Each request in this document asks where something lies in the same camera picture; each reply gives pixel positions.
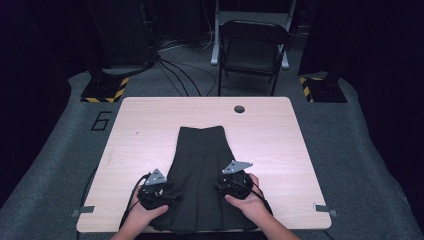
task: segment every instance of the black cable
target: black cable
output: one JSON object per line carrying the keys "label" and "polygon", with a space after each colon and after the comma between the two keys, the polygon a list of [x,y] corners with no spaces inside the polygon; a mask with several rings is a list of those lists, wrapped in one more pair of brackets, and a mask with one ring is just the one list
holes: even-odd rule
{"label": "black cable", "polygon": [[209,42],[206,44],[205,47],[203,47],[203,48],[196,48],[195,47],[196,50],[200,50],[200,51],[203,51],[203,50],[207,49],[212,44],[212,42],[213,42],[212,27],[211,27],[211,23],[210,23],[209,18],[208,18],[208,14],[206,12],[206,7],[205,7],[204,0],[202,0],[202,8],[203,8],[203,13],[205,15],[206,22],[208,23],[210,38],[209,38]]}
{"label": "black cable", "polygon": [[167,50],[168,48],[173,48],[176,46],[179,46],[181,44],[186,44],[185,41],[183,40],[168,40],[168,42],[162,41],[162,43],[160,44],[160,48],[159,48],[159,52],[160,51],[164,51]]}
{"label": "black cable", "polygon": [[[87,8],[87,10],[89,11],[89,13],[91,15],[91,18],[93,19],[93,22],[96,25],[97,31],[103,36],[105,42],[110,47],[110,49],[112,50],[112,52],[114,53],[114,55],[121,62],[121,64],[122,65],[125,65],[124,62],[122,61],[122,58],[115,51],[115,48],[111,45],[111,43],[109,42],[108,38],[106,37],[106,35],[102,31],[102,29],[100,28],[100,25],[99,25],[96,17],[94,16],[94,14],[92,12],[92,6],[91,6],[90,2],[89,1],[84,1],[84,5]],[[113,76],[113,77],[118,77],[118,78],[128,78],[128,77],[131,77],[131,76],[134,76],[134,75],[137,75],[137,74],[140,74],[140,73],[146,71],[147,69],[151,68],[153,66],[153,64],[154,64],[154,60],[152,59],[145,66],[143,66],[141,69],[138,69],[138,70],[134,70],[134,71],[126,72],[126,73],[120,73],[120,74],[109,74],[109,73],[105,73],[105,74],[106,75]]]}
{"label": "black cable", "polygon": [[208,72],[208,71],[206,71],[206,70],[204,70],[204,69],[201,69],[201,68],[198,68],[198,67],[192,66],[192,65],[190,65],[190,64],[185,64],[185,63],[180,63],[180,62],[175,62],[175,61],[170,61],[170,60],[167,60],[167,61],[168,61],[168,62],[175,63],[175,64],[180,64],[180,65],[188,66],[188,67],[191,67],[191,68],[194,68],[194,69],[198,69],[198,70],[200,70],[200,71],[203,71],[203,72],[205,72],[205,73],[209,74],[209,75],[213,78],[213,85],[212,85],[211,89],[209,90],[209,92],[206,94],[206,96],[209,96],[209,94],[210,94],[210,93],[212,92],[212,90],[215,88],[215,85],[216,85],[216,78],[215,78],[215,76],[214,76],[212,73],[210,73],[210,72]]}
{"label": "black cable", "polygon": [[[257,193],[257,192],[255,192],[253,189],[250,189],[250,188],[248,188],[248,187],[246,187],[244,184],[241,184],[241,183],[239,183],[239,182],[236,182],[236,181],[234,181],[234,180],[230,180],[230,182],[231,183],[235,183],[235,184],[237,184],[237,185],[239,185],[240,187],[242,187],[242,188],[244,188],[244,189],[246,189],[247,191],[249,191],[249,192],[251,192],[251,193],[253,193],[253,194],[255,194],[259,199],[261,199],[262,200],[262,202],[266,205],[266,200],[265,200],[265,198],[264,197],[262,197],[259,193]],[[259,189],[259,191],[262,193],[262,190],[258,187],[258,185],[256,185],[255,184],[255,186]]]}
{"label": "black cable", "polygon": [[130,207],[130,209],[128,209],[128,212],[129,211],[131,211],[134,207],[135,207],[135,205],[137,205],[137,203],[139,203],[140,202],[140,200],[138,200],[137,202],[135,202],[131,207]]}
{"label": "black cable", "polygon": [[180,77],[178,77],[178,75],[177,75],[174,71],[172,71],[172,70],[171,70],[171,69],[169,69],[167,66],[165,66],[165,64],[164,64],[164,63],[163,63],[160,59],[158,59],[158,63],[159,63],[159,64],[162,64],[162,66],[163,66],[164,68],[166,68],[168,71],[170,71],[172,74],[174,74],[174,76],[178,79],[178,81],[180,82],[181,86],[182,86],[182,87],[183,87],[183,89],[184,89],[184,92],[186,93],[186,95],[187,95],[187,97],[188,97],[189,95],[188,95],[187,89],[185,88],[184,83],[181,81]]}
{"label": "black cable", "polygon": [[130,199],[128,200],[128,204],[127,204],[127,207],[125,208],[125,210],[130,211],[130,210],[131,210],[131,209],[135,206],[135,204],[134,204],[134,205],[130,208],[132,198],[134,197],[134,193],[135,193],[135,191],[137,190],[137,187],[138,187],[138,185],[140,184],[140,182],[141,182],[143,179],[147,179],[149,176],[150,176],[149,174],[146,174],[146,175],[142,176],[140,179],[138,179],[137,183],[135,184],[135,186],[134,186],[134,188],[133,188],[133,190],[132,190],[132,192],[131,192],[131,196],[130,196]]}
{"label": "black cable", "polygon": [[200,94],[200,91],[199,91],[199,88],[197,88],[197,85],[196,85],[196,83],[194,83],[194,81],[193,81],[193,79],[191,79],[191,77],[190,76],[188,76],[187,75],[187,73],[186,72],[184,72],[180,67],[178,67],[177,65],[175,65],[175,64],[173,64],[173,63],[171,63],[170,61],[167,61],[167,60],[165,60],[165,59],[162,59],[160,56],[159,56],[159,59],[161,60],[161,61],[164,61],[164,62],[166,62],[166,63],[168,63],[168,64],[170,64],[170,65],[172,65],[173,67],[175,67],[176,69],[178,69],[178,70],[180,70],[180,72],[182,72],[190,81],[191,81],[191,83],[193,84],[193,86],[196,88],[196,90],[197,90],[197,93],[199,94],[199,97],[201,97],[202,96],[202,94]]}
{"label": "black cable", "polygon": [[180,96],[182,97],[183,95],[181,94],[181,92],[178,90],[177,86],[175,86],[175,83],[171,80],[171,78],[168,76],[168,74],[166,74],[165,70],[163,70],[161,64],[158,64],[160,70],[162,70],[163,74],[165,74],[166,78],[168,78],[168,80],[171,82],[172,86],[174,86],[174,89],[177,90],[178,94],[180,94]]}
{"label": "black cable", "polygon": [[[85,184],[84,192],[83,192],[83,194],[81,196],[81,200],[80,200],[80,208],[84,206],[84,200],[87,197],[88,186],[90,186],[90,183],[93,180],[94,174],[97,172],[97,168],[98,167],[99,166],[97,165],[96,168],[94,168],[94,170],[90,174],[90,177],[87,180],[87,183]],[[77,237],[76,237],[76,239],[77,240],[79,239],[79,232],[78,232],[78,230],[77,230]]]}
{"label": "black cable", "polygon": [[329,239],[334,240],[334,238],[326,230],[322,230],[322,231],[325,233],[325,235],[327,235]]}

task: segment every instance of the black garment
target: black garment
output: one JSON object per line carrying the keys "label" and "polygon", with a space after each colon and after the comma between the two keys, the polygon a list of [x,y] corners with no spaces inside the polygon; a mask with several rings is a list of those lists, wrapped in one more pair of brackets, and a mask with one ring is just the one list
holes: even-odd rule
{"label": "black garment", "polygon": [[222,126],[181,127],[167,179],[169,192],[181,194],[162,216],[151,222],[156,230],[174,233],[255,229],[257,226],[217,192],[222,169],[235,160]]}

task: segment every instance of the gray carpet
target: gray carpet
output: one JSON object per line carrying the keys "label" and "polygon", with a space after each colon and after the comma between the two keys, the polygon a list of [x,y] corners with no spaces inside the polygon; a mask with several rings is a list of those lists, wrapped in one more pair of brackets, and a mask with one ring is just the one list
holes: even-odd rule
{"label": "gray carpet", "polygon": [[[401,187],[386,170],[369,139],[355,90],[340,81],[348,103],[308,103],[297,76],[305,36],[296,36],[288,52],[289,70],[282,70],[276,96],[291,99],[327,205],[336,209],[327,232],[334,239],[424,239]],[[205,96],[214,86],[218,68],[210,65],[212,48],[191,47],[161,51],[163,59],[180,65]],[[123,72],[129,69],[115,69]],[[231,83],[237,87],[236,74]],[[30,170],[0,210],[0,239],[75,239],[77,218],[86,183],[100,161],[121,101],[82,103],[80,94],[89,81],[87,73],[69,80],[72,95],[54,132]],[[197,91],[182,79],[190,96]],[[156,64],[130,78],[123,97],[180,96]],[[216,96],[216,86],[210,96]],[[252,92],[223,89],[224,96],[255,96]],[[105,131],[90,131],[97,115],[110,119]],[[323,231],[296,231],[302,239],[330,239]],[[108,239],[111,234],[81,234],[80,239]]]}

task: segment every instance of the chair backrest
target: chair backrest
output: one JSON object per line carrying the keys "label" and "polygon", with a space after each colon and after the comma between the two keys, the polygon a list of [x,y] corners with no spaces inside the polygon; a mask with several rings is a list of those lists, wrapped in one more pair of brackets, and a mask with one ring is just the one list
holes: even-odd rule
{"label": "chair backrest", "polygon": [[287,30],[273,23],[232,20],[220,28],[221,39],[241,39],[285,44],[290,36]]}

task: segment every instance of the forearm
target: forearm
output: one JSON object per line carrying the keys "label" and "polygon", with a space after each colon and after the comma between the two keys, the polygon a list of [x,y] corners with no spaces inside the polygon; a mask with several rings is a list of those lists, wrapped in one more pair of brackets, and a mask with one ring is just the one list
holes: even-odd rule
{"label": "forearm", "polygon": [[263,231],[268,240],[300,240],[269,213],[264,213],[254,222]]}
{"label": "forearm", "polygon": [[135,216],[128,216],[121,229],[111,238],[111,240],[133,240],[145,229],[149,222],[145,219],[134,219]]}

